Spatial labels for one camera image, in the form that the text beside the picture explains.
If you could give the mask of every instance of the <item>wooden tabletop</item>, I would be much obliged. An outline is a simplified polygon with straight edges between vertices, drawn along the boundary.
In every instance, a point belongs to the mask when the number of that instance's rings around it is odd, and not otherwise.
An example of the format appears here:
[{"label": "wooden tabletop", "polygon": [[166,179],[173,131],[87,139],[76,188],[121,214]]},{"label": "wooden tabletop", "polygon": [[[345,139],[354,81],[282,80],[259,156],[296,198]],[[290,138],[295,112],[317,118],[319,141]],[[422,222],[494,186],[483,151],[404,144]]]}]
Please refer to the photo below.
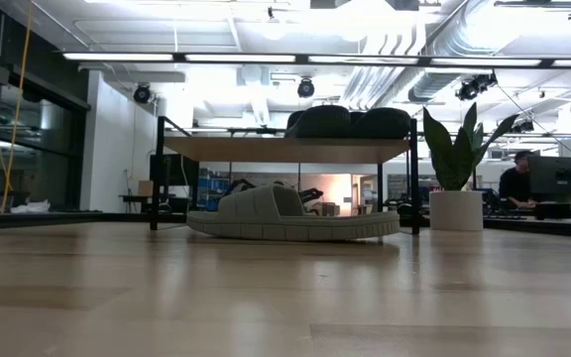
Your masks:
[{"label": "wooden tabletop", "polygon": [[165,146],[200,162],[382,164],[407,140],[166,137]]}]

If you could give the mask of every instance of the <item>black metal table frame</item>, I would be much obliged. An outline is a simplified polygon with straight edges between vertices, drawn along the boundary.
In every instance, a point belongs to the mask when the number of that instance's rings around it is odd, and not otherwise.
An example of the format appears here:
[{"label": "black metal table frame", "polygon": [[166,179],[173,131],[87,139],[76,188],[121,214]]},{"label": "black metal table frame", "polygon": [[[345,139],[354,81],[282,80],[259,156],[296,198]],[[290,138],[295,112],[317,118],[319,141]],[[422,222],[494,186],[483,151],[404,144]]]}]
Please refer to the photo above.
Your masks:
[{"label": "black metal table frame", "polygon": [[[163,154],[165,150],[165,124],[169,123],[175,129],[177,129],[180,133],[184,134],[185,136],[191,136],[190,133],[186,132],[182,128],[178,127],[172,120],[165,116],[158,117],[158,131],[157,131],[157,138],[156,138],[156,154],[152,157],[154,160],[154,194],[152,199],[152,214],[150,220],[150,228],[151,230],[158,230],[158,223],[160,222],[160,186],[163,178]],[[239,130],[239,129],[232,129],[229,132],[234,135],[237,132],[244,132],[244,131],[253,131],[255,132],[256,129],[247,129],[247,130]],[[419,234],[420,232],[420,214],[419,210],[421,207],[421,199],[418,187],[418,157],[417,157],[417,119],[411,119],[410,121],[410,131],[409,131],[409,149],[408,149],[408,157],[407,160],[407,171],[410,172],[410,185],[407,188],[410,191],[410,197],[412,205],[412,213],[411,213],[411,233],[414,235]],[[377,172],[378,172],[378,211],[383,211],[383,203],[385,202],[385,197],[383,195],[383,186],[385,182],[385,176],[383,175],[383,164],[377,164]],[[197,203],[197,179],[195,180],[196,184],[191,188],[192,194],[192,207],[195,208]]]}]

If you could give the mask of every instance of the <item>person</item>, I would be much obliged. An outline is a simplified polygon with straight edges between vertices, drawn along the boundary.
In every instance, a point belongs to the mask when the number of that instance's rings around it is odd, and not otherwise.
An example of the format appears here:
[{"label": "person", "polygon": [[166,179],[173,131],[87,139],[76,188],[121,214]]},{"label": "person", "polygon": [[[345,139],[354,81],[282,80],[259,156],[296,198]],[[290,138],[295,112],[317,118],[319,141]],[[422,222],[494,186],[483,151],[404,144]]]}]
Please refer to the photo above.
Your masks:
[{"label": "person", "polygon": [[506,199],[507,208],[534,208],[530,190],[530,173],[527,157],[531,151],[521,151],[514,156],[514,168],[506,170],[500,179],[500,197]]}]

